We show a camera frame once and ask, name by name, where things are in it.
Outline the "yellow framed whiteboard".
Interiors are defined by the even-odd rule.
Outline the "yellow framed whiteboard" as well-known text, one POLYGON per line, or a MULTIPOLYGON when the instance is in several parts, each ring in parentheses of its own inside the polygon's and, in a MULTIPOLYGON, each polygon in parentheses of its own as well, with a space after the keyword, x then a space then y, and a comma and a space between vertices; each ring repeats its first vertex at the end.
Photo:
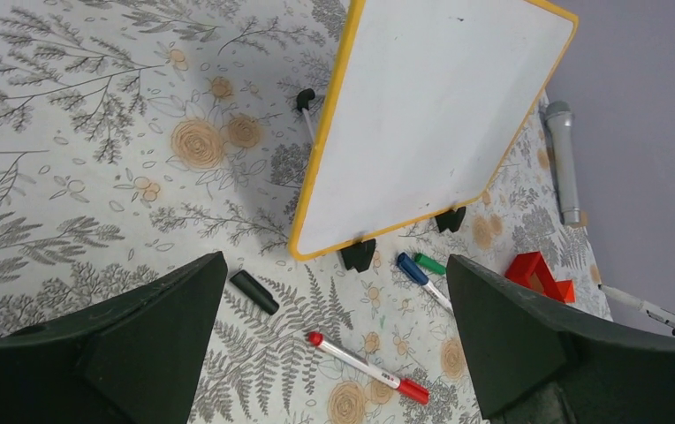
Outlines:
POLYGON ((577 32, 548 1, 354 1, 289 240, 300 261, 476 201, 577 32))

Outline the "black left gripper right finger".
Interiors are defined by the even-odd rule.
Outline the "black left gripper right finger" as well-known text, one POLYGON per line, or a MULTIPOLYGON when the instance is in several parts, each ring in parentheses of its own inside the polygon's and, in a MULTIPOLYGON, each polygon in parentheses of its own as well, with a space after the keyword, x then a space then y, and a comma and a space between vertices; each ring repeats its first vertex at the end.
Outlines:
POLYGON ((461 255, 447 282, 484 419, 675 423, 675 337, 584 313, 461 255))

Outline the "black marker cap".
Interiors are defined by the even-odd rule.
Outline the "black marker cap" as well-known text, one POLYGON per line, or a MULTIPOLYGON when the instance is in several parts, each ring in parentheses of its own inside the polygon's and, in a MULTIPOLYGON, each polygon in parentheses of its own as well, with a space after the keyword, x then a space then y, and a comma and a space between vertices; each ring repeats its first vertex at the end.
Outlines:
POLYGON ((242 269, 235 273, 230 277, 230 281, 268 315, 273 315, 279 310, 280 305, 274 296, 246 270, 242 269))

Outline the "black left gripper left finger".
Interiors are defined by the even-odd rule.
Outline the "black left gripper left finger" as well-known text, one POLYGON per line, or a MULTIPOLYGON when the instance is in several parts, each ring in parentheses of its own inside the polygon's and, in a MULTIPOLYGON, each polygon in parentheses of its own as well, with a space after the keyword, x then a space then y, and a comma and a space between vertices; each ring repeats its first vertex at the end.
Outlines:
POLYGON ((184 423, 228 267, 206 254, 0 337, 0 423, 184 423))

